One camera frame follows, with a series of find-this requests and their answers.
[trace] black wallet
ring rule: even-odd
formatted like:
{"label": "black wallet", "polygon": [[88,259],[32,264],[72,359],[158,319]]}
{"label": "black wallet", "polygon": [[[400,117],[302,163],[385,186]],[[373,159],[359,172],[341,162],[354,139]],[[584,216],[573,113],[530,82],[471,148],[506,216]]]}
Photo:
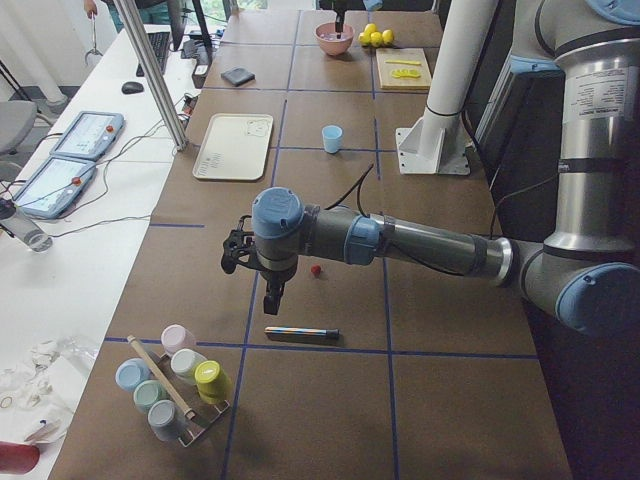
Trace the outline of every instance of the black wallet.
{"label": "black wallet", "polygon": [[220,74],[227,82],[231,83],[234,87],[238,87],[243,83],[247,83],[249,80],[253,80],[256,76],[246,68],[236,67]]}

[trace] metal stand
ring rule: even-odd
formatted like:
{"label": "metal stand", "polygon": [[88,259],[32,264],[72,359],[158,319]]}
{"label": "metal stand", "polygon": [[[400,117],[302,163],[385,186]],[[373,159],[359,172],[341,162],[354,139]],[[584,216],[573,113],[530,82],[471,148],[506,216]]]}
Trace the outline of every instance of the metal stand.
{"label": "metal stand", "polygon": [[169,357],[167,355],[158,357],[157,355],[148,352],[142,342],[132,335],[127,337],[127,341],[136,351],[138,356],[144,361],[147,367],[149,367],[149,370],[151,370],[151,373],[153,373],[156,380],[158,380],[165,388],[171,400],[173,400],[184,414],[185,419],[187,420],[187,429],[180,436],[179,441],[185,448],[192,445],[222,416],[225,411],[229,409],[231,405],[226,400],[216,405],[206,404],[200,400],[197,393],[195,396],[190,395],[190,405],[170,380],[170,378],[175,379],[176,376],[171,370],[170,365],[168,365],[170,363]]}

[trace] brown table surface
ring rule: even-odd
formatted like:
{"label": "brown table surface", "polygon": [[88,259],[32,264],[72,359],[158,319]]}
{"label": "brown table surface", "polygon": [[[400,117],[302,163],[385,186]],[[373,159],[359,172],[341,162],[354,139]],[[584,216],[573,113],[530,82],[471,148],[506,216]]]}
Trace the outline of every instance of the brown table surface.
{"label": "brown table surface", "polygon": [[[422,115],[424,92],[379,88],[375,52],[353,44],[332,58],[315,45],[325,11],[242,11],[230,19],[51,479],[568,479],[571,477],[520,300],[482,280],[398,261],[368,267],[301,257],[277,317],[262,313],[265,283],[225,275],[222,242],[255,196],[286,186],[328,205],[370,163],[363,206],[405,220],[487,233],[484,173],[403,176],[395,128]],[[433,71],[441,41],[430,13],[348,12],[361,31],[392,28],[422,47]],[[233,88],[220,73],[243,66]],[[211,182],[191,170],[216,113],[274,118],[264,176]],[[320,130],[344,129],[322,150]],[[347,204],[355,207],[354,199]],[[319,264],[315,278],[310,267]],[[127,335],[160,352],[179,323],[233,379],[233,408],[189,448],[158,441],[118,365]],[[336,344],[273,342],[268,325],[339,328]]]}

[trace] power cord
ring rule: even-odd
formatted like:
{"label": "power cord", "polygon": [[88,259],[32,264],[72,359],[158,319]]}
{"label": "power cord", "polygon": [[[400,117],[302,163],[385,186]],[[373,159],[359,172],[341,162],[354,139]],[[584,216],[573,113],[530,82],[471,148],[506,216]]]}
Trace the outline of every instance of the power cord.
{"label": "power cord", "polygon": [[496,220],[498,218],[498,209],[502,206],[502,204],[512,198],[515,197],[516,195],[520,195],[521,193],[526,193],[526,192],[530,192],[531,190],[535,190],[538,187],[541,187],[543,185],[546,185],[549,182],[552,182],[553,180],[555,180],[556,178],[558,178],[558,174],[555,173],[553,174],[551,177],[542,180],[541,182],[538,182],[534,185],[530,185],[528,187],[525,187],[523,189],[520,190],[516,190],[515,192],[509,193],[508,195],[505,195],[504,197],[502,197],[493,207],[493,215],[491,216],[491,226],[489,227],[489,240],[493,240],[493,229],[495,228],[495,223]]}
{"label": "power cord", "polygon": [[358,204],[358,211],[360,212],[360,215],[362,215],[363,217],[369,217],[368,213],[365,213],[363,208],[362,208],[362,204],[360,202],[360,192],[362,190],[362,184],[364,183],[365,178],[367,178],[367,175],[369,175],[369,172],[373,169],[373,163],[369,165],[369,167],[364,171],[364,173],[362,175],[360,175],[360,178],[358,178],[358,180],[356,180],[356,182],[349,188],[349,190],[347,190],[346,193],[344,193],[338,200],[336,200],[335,202],[333,202],[331,205],[329,205],[328,207],[325,208],[325,210],[331,210],[332,208],[337,207],[338,205],[340,205],[345,198],[347,198],[349,195],[351,195],[351,193],[357,189],[356,192],[356,202]]}

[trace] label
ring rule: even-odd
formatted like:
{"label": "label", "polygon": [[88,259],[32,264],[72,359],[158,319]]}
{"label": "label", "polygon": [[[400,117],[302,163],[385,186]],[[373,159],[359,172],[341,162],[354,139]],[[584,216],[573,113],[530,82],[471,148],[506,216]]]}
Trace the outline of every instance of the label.
{"label": "label", "polygon": [[563,123],[624,117],[633,120],[638,67],[612,68],[568,78]]}

